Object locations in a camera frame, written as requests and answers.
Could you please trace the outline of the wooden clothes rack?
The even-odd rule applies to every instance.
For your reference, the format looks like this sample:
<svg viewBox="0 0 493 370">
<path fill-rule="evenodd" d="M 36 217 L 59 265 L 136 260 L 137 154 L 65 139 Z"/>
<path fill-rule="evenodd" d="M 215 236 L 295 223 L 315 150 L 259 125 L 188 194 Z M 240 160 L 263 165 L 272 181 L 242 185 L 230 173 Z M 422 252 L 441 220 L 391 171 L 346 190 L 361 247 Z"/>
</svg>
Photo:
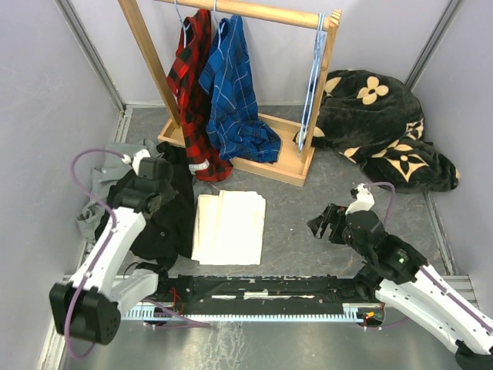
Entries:
<svg viewBox="0 0 493 370">
<path fill-rule="evenodd" d="M 196 13 L 180 19 L 175 59 L 165 71 L 138 4 L 120 6 L 170 115 L 161 140 L 186 149 L 193 173 L 221 181 L 238 169 L 304 185 L 340 10 L 325 15 L 247 2 L 193 1 Z M 247 17 L 317 33 L 300 123 L 259 113 L 243 31 Z"/>
</svg>

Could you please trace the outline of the light blue hangers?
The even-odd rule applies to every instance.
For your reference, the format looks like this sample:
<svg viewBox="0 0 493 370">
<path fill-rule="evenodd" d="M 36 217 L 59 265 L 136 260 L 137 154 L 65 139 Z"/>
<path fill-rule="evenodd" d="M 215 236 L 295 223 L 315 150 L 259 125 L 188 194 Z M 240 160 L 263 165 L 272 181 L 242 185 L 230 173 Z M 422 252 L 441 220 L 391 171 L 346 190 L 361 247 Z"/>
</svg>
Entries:
<svg viewBox="0 0 493 370">
<path fill-rule="evenodd" d="M 326 36 L 324 35 L 324 31 L 323 31 L 324 20 L 325 20 L 325 14 L 321 12 L 318 16 L 317 33 L 314 41 L 313 62 L 310 70 L 307 93 L 304 101 L 304 109 L 302 114 L 300 131 L 297 136 L 298 138 L 297 149 L 299 155 L 301 155 L 302 150 L 304 148 L 304 142 L 308 131 L 308 125 L 310 122 L 310 117 L 314 106 L 315 91 L 317 87 L 317 80 L 320 73 L 320 65 L 322 59 L 322 48 L 323 48 L 323 43 L 326 39 Z"/>
</svg>

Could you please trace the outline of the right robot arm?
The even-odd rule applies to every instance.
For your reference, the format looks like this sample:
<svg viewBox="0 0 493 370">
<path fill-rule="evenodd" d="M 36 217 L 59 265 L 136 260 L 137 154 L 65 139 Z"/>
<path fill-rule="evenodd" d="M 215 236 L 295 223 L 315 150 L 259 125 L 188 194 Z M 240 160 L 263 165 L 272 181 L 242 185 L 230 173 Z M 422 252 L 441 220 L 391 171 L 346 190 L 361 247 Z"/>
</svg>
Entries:
<svg viewBox="0 0 493 370">
<path fill-rule="evenodd" d="M 414 247 L 389 234 L 372 210 L 330 203 L 307 226 L 316 238 L 346 244 L 364 259 L 354 294 L 396 308 L 431 333 L 462 369 L 492 367 L 492 319 L 459 294 Z"/>
</svg>

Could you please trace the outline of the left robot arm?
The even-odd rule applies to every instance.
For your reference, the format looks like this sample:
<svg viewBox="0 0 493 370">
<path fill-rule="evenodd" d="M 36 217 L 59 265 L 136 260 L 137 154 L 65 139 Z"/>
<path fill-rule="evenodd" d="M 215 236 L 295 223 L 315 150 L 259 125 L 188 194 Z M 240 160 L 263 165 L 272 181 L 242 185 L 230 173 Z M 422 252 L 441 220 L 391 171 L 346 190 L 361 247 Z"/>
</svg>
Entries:
<svg viewBox="0 0 493 370">
<path fill-rule="evenodd" d="M 86 261 L 68 282 L 54 284 L 49 292 L 56 331 L 66 338 L 107 345 L 122 317 L 145 296 L 161 301 L 169 295 L 169 280 L 154 268 L 115 282 L 119 266 L 152 215 L 176 195 L 173 166 L 163 158 L 135 157 L 129 175 L 108 196 L 109 219 Z"/>
</svg>

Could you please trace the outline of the black shirt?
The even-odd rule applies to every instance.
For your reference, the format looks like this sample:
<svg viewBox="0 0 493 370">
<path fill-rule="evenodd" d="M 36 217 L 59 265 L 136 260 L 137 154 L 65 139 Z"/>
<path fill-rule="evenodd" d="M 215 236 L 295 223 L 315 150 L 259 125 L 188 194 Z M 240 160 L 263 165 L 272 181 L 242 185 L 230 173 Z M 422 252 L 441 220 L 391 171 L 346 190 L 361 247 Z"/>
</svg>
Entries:
<svg viewBox="0 0 493 370">
<path fill-rule="evenodd" d="M 136 174 L 129 171 L 110 187 L 107 201 L 113 209 L 127 207 L 143 214 L 146 225 L 133 241 L 130 250 L 135 256 L 156 261 L 160 268 L 169 270 L 178 256 L 190 257 L 192 254 L 196 211 L 193 177 L 183 148 L 162 142 L 157 150 L 162 154 L 157 158 L 163 158 L 173 165 L 171 185 L 174 199 L 156 212 L 142 212 L 138 209 L 139 195 L 134 189 Z"/>
</svg>

